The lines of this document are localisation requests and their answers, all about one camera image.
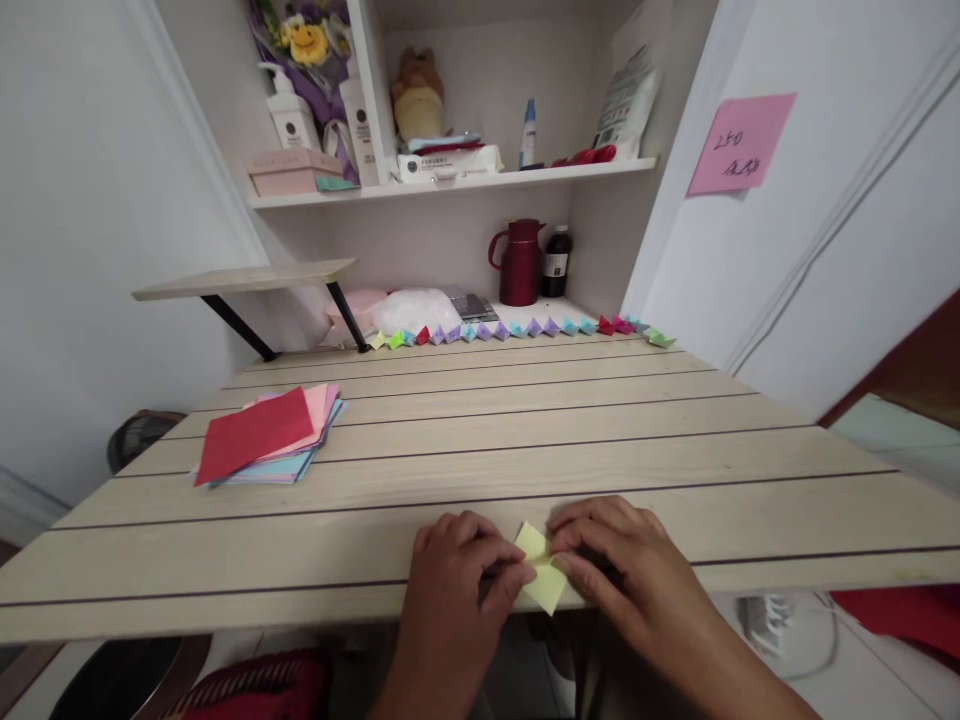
desk surface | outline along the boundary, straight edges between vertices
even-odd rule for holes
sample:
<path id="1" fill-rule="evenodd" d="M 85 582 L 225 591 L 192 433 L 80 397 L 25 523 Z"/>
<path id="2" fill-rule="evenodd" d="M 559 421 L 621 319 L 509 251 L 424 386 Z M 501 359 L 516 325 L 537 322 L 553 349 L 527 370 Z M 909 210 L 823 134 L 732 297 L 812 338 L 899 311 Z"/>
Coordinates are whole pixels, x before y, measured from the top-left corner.
<path id="1" fill-rule="evenodd" d="M 349 407 L 299 483 L 191 486 L 212 418 L 324 381 Z M 0 642 L 394 617 L 442 513 L 512 537 L 613 492 L 710 591 L 960 579 L 960 503 L 689 353 L 477 341 L 253 365 L 0 570 Z"/>
<path id="2" fill-rule="evenodd" d="M 161 285 L 137 290 L 136 300 L 166 300 L 176 297 L 200 297 L 221 293 L 279 290 L 301 285 L 326 285 L 339 279 L 343 271 L 357 262 L 346 260 L 319 260 L 297 265 L 270 265 L 267 267 L 211 270 Z"/>

hand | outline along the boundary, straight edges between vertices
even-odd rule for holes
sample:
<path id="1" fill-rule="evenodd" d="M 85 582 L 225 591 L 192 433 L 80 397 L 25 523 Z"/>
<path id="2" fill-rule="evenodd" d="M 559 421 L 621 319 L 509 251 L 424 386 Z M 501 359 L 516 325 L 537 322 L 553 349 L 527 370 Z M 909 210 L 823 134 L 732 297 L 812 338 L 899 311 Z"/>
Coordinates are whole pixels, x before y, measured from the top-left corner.
<path id="1" fill-rule="evenodd" d="M 449 513 L 413 544 L 400 636 L 372 718 L 464 718 L 520 589 L 536 578 L 523 551 L 480 515 Z M 480 602 L 480 578 L 506 567 Z"/>
<path id="2" fill-rule="evenodd" d="M 622 497 L 568 506 L 549 523 L 554 563 L 634 650 L 713 718 L 816 718 L 714 607 L 690 563 L 649 510 Z M 623 576 L 623 592 L 580 546 Z"/>

tissue box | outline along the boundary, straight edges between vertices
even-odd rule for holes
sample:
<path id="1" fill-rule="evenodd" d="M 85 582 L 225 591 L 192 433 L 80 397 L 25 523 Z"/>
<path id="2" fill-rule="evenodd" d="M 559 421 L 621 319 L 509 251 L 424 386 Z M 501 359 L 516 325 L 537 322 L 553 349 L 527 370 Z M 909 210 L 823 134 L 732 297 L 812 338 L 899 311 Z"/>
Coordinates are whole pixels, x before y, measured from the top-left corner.
<path id="1" fill-rule="evenodd" d="M 247 172 L 260 197 L 315 193 L 318 177 L 343 178 L 339 160 L 310 148 L 260 153 L 247 162 Z"/>
<path id="2" fill-rule="evenodd" d="M 500 150 L 484 145 L 476 150 L 448 150 L 429 155 L 398 155 L 400 181 L 404 183 L 454 180 L 475 175 L 496 175 L 503 170 Z"/>

white cabinet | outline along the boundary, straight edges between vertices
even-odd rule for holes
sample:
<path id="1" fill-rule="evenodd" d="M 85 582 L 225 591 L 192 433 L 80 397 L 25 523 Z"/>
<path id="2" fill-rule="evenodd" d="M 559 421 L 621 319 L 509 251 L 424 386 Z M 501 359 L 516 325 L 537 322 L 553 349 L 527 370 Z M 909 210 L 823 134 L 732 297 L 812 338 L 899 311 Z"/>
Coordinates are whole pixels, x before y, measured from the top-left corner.
<path id="1" fill-rule="evenodd" d="M 570 225 L 575 249 L 567 297 L 608 316 L 621 309 L 718 5 L 673 0 L 668 59 L 641 158 L 517 172 L 530 97 L 536 98 L 538 161 L 549 166 L 592 144 L 613 72 L 611 39 L 637 0 L 348 0 L 381 185 L 264 199 L 256 197 L 244 161 L 278 141 L 265 102 L 271 84 L 256 67 L 246 0 L 155 2 L 272 262 L 356 257 L 346 289 L 457 284 L 496 300 L 489 241 L 507 221 L 533 217 L 548 226 Z M 496 143 L 503 173 L 423 186 L 392 177 L 390 82 L 408 45 L 434 49 L 446 90 L 444 127 L 477 130 Z M 543 242 L 551 229 L 542 231 Z"/>

dark glass bottle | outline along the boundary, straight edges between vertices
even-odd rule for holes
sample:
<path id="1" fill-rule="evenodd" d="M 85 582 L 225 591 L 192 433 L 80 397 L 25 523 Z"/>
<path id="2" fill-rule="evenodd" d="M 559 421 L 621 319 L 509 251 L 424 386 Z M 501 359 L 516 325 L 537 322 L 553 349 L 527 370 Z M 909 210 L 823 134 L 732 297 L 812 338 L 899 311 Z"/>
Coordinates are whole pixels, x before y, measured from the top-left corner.
<path id="1" fill-rule="evenodd" d="M 557 225 L 557 230 L 547 243 L 543 255 L 543 282 L 540 294 L 543 297 L 563 297 L 567 289 L 567 263 L 573 252 L 573 239 L 567 234 L 566 225 Z"/>

